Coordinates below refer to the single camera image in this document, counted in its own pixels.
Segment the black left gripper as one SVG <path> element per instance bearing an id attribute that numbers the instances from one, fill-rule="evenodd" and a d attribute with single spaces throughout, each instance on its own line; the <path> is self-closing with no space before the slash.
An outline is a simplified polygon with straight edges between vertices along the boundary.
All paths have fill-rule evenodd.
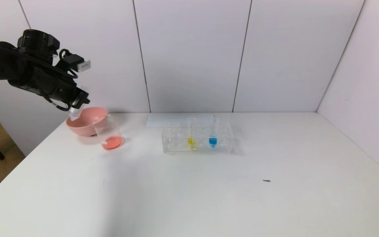
<path id="1" fill-rule="evenodd" d="M 53 103 L 59 110 L 79 109 L 89 104 L 89 93 L 78 87 L 74 81 L 78 78 L 77 68 L 43 67 L 38 68 L 38 92 L 45 100 Z"/>

